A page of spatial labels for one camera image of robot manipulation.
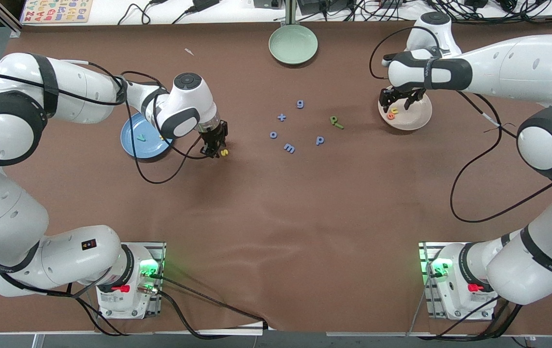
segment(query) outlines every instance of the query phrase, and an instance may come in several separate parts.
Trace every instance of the table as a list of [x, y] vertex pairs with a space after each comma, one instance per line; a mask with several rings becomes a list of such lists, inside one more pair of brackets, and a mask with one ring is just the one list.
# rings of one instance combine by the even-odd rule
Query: table
[[[519, 0], [517, 9], [521, 8], [523, 1]], [[97, 0], [93, 2], [88, 22], [83, 24], [47, 24], [47, 26], [114, 26], [123, 17], [126, 9], [132, 3], [144, 8], [148, 0]], [[192, 0], [170, 0], [150, 7], [146, 13], [151, 17], [152, 24], [170, 24], [190, 6], [192, 6]], [[375, 11], [377, 6], [377, 3], [369, 2], [366, 8], [369, 11]], [[356, 20], [358, 21], [363, 20], [362, 16], [360, 16], [361, 11], [359, 8], [356, 10]], [[398, 13], [394, 9], [388, 9], [380, 10], [377, 14], [382, 15], [387, 13], [388, 16], [393, 14], [393, 16], [398, 15], [400, 18], [416, 20], [421, 14], [430, 11], [433, 11], [433, 9], [424, 1], [412, 0], [411, 2], [404, 3], [398, 9]], [[348, 12], [349, 10], [344, 10], [339, 14], [328, 17], [328, 20], [342, 21], [347, 17]], [[499, 18], [506, 15], [501, 7], [499, 7], [499, 4], [494, 1], [489, 1], [487, 6], [479, 9], [478, 12], [488, 18]], [[552, 0], [550, 0], [548, 7], [545, 5], [540, 9], [532, 11], [532, 15], [552, 17]], [[256, 9], [252, 0], [221, 0], [220, 4], [205, 9], [200, 13], [186, 15], [177, 23], [274, 22], [274, 20], [284, 19], [284, 17], [284, 7], [282, 9]], [[306, 16], [302, 15], [300, 8], [298, 8], [296, 17], [300, 19]], [[305, 19], [305, 21], [313, 20], [323, 21], [324, 18], [323, 15], [315, 15]], [[141, 13], [139, 10], [133, 7], [123, 24], [141, 24]]]
[[[456, 93], [431, 91], [428, 125], [390, 128], [377, 111], [387, 82], [373, 79], [367, 64], [376, 42], [406, 24], [309, 26], [320, 48], [297, 68], [279, 64], [267, 49], [278, 24], [29, 27], [8, 52], [89, 60], [112, 73], [139, 70], [168, 86], [178, 73], [200, 73], [229, 123], [230, 154], [188, 161], [170, 183], [150, 185], [119, 144], [127, 115], [118, 107], [97, 125], [52, 120], [35, 154], [6, 172], [48, 209], [48, 234], [104, 223], [126, 242], [165, 240], [166, 275], [256, 313], [276, 330], [404, 334], [422, 291], [419, 241], [497, 238], [537, 216], [552, 202], [552, 189], [490, 222], [455, 220], [450, 186], [460, 167], [495, 141], [494, 132], [484, 132], [488, 122]], [[463, 26], [454, 36], [468, 51], [535, 33], [552, 33], [552, 25]], [[406, 37], [395, 35], [380, 55], [401, 51]], [[502, 121], [515, 125], [540, 109], [491, 101]], [[344, 130], [329, 123], [332, 115]], [[325, 138], [320, 147], [317, 136]], [[192, 141], [194, 135], [185, 137], [179, 147]], [[171, 153], [143, 171], [163, 178], [179, 161]], [[462, 216], [479, 218], [545, 184], [507, 139], [464, 174], [455, 201]], [[172, 293], [196, 328], [251, 322]], [[167, 305], [157, 319], [116, 324], [134, 333], [182, 329]], [[413, 331], [437, 333], [449, 324], [421, 315]], [[73, 301], [0, 296], [0, 332], [84, 330], [93, 327]], [[526, 306], [508, 334], [552, 334], [552, 296]]]

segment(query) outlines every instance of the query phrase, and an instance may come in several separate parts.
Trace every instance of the letter puzzle board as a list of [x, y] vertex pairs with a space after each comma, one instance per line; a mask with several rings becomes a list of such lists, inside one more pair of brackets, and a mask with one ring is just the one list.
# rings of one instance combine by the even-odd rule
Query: letter puzzle board
[[86, 23], [93, 0], [27, 0], [22, 24]]

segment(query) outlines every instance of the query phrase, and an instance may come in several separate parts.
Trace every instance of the green plate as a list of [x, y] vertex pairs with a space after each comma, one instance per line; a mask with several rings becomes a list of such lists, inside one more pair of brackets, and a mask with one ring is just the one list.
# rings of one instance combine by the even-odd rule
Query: green plate
[[269, 42], [272, 56], [285, 64], [301, 64], [311, 59], [317, 46], [314, 33], [297, 24], [280, 27], [272, 33]]

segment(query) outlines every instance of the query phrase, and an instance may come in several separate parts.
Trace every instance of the black connector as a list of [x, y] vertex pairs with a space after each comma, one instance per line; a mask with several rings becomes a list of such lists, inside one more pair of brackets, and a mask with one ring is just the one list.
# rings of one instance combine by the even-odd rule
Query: black connector
[[188, 13], [199, 13], [200, 11], [217, 5], [218, 3], [220, 3], [220, 0], [192, 0], [192, 4], [194, 4], [194, 6], [190, 6]]

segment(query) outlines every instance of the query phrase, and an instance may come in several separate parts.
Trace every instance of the gray floor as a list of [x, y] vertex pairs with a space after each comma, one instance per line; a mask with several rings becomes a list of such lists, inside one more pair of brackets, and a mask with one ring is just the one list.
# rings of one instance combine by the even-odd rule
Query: gray floor
[[[0, 58], [9, 39], [9, 30], [0, 28]], [[0, 335], [0, 347], [29, 348], [32, 335]], [[103, 335], [47, 335], [44, 348], [252, 348], [253, 337], [230, 337], [217, 341], [200, 341], [189, 335], [133, 335], [106, 337]], [[378, 337], [327, 337], [325, 333], [265, 332], [258, 338], [256, 348], [518, 348], [509, 338], [484, 342], [427, 342], [417, 338]], [[552, 338], [539, 337], [536, 347], [552, 348]]]

